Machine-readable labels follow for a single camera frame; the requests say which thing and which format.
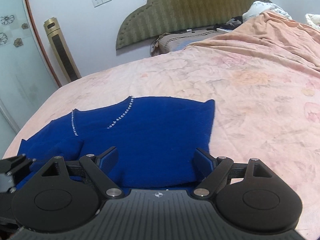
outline wooden door frame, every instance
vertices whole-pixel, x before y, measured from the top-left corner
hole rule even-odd
[[[29,19],[30,19],[30,23],[31,23],[31,25],[32,25],[32,28],[33,28],[33,31],[34,31],[34,34],[35,34],[35,38],[36,38],[36,40],[37,40],[37,43],[38,43],[39,48],[40,48],[40,50],[41,50],[41,53],[42,53],[42,55],[43,55],[43,57],[44,57],[44,60],[45,60],[45,62],[46,62],[46,64],[47,64],[47,66],[48,66],[48,68],[49,68],[49,70],[50,70],[50,72],[51,72],[51,74],[52,74],[55,82],[57,83],[58,87],[62,87],[61,82],[59,81],[59,79],[58,79],[55,71],[53,70],[53,67],[52,67],[52,65],[51,65],[51,63],[50,63],[50,60],[49,60],[49,58],[48,58],[48,55],[47,55],[47,53],[45,52],[44,46],[43,46],[43,44],[42,44],[42,42],[41,42],[41,39],[40,39],[38,30],[37,30],[37,28],[36,28],[35,21],[34,21],[33,16],[32,16],[32,12],[31,12],[31,8],[30,8],[29,0],[24,0],[24,1],[25,1],[25,5],[26,5],[26,9],[27,9],[28,16],[29,16]]]

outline bed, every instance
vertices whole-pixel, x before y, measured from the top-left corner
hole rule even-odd
[[[297,231],[320,235],[320,32],[271,11],[184,50],[91,74],[56,91],[4,157],[51,120],[128,95],[214,99],[210,154],[260,158],[303,202]]]
[[[179,33],[188,29],[203,29],[228,22],[248,11],[255,1],[270,0],[147,0],[133,11],[120,26],[116,50],[158,37],[164,33]]]

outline rhinestone neckline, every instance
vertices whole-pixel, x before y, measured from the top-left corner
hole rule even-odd
[[[133,97],[133,96],[130,96],[130,97],[131,97],[131,98],[130,98],[130,103],[129,103],[127,109],[124,111],[123,114],[121,114],[118,118],[116,118],[116,120],[113,121],[113,122],[109,125],[109,127],[107,127],[107,129],[110,129],[110,128],[114,127],[114,125],[115,125],[118,121],[120,121],[122,118],[124,118],[125,115],[130,111],[130,109],[131,109],[131,107],[132,107],[132,104],[133,104],[133,101],[134,101],[134,97]]]
[[[72,126],[72,130],[75,136],[78,136],[77,131],[76,131],[76,127],[75,127],[75,123],[74,123],[74,112],[72,110],[71,112],[71,126]]]

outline blue sweater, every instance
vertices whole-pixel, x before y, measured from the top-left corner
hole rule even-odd
[[[104,108],[75,109],[51,121],[30,139],[22,140],[18,154],[38,161],[60,155],[71,161],[116,146],[119,161],[108,176],[120,187],[176,187],[199,180],[193,153],[198,147],[209,151],[213,118],[213,100],[128,97]],[[19,187],[43,163],[33,164],[32,173]]]

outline ridged black surface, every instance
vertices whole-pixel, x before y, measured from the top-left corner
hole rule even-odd
[[[303,238],[295,231],[274,236],[258,236],[240,231],[226,223],[210,202],[192,199],[186,191],[132,190],[126,198],[107,201],[92,221],[78,229],[58,234],[41,234],[22,229],[12,239],[300,240]]]

